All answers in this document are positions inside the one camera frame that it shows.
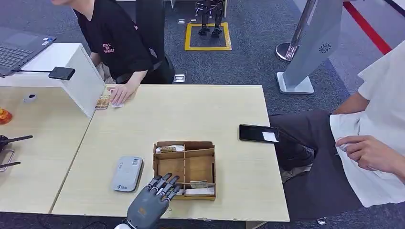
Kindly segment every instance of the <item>orange object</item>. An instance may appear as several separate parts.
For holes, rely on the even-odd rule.
[[[11,119],[11,113],[0,107],[0,125],[9,123]]]

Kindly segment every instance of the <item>gray carpet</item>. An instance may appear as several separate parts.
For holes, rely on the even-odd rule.
[[[135,3],[122,3],[133,17]],[[177,2],[167,7],[166,52],[176,69],[186,73],[186,83],[261,84],[269,114],[290,113],[315,108],[333,110],[349,95],[329,61],[311,76],[313,95],[283,95],[278,91],[275,74],[286,64],[274,55],[277,44],[289,41],[299,14],[292,1],[232,0],[228,8],[232,51],[184,51],[186,25],[177,19],[194,18],[194,3]],[[0,9],[0,26],[55,35],[58,42],[85,43],[75,17],[67,7],[55,7],[48,0],[10,0]],[[391,229],[405,228],[405,205],[383,205],[347,212],[327,219],[323,226],[315,221],[267,223],[262,229]],[[0,213],[0,229],[75,228],[102,221],[113,228],[122,219],[105,217],[47,216]],[[161,220],[161,228],[242,229],[243,222]],[[94,224],[91,229],[104,228]]]

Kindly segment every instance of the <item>cardboard box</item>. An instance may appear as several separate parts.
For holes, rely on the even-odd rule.
[[[184,151],[173,152],[167,146],[184,146]],[[167,147],[156,153],[156,148]],[[212,142],[176,141],[157,142],[153,147],[153,170],[155,176],[172,173],[179,176],[178,185],[184,190],[205,185],[213,187],[213,194],[176,195],[174,199],[215,200],[215,146]]]

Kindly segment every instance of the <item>red floor stripe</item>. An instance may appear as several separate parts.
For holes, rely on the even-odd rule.
[[[353,17],[353,19],[360,25],[361,29],[367,34],[371,41],[377,46],[377,48],[385,55],[389,53],[392,49],[385,42],[380,35],[371,27],[371,25],[364,19],[364,17],[357,11],[357,9],[349,2],[343,2],[343,6]]]

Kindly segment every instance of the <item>black t-shirt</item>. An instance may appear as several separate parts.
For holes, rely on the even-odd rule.
[[[100,55],[114,79],[152,68],[153,56],[132,19],[117,3],[95,0],[91,21],[77,11],[76,15],[91,52]]]

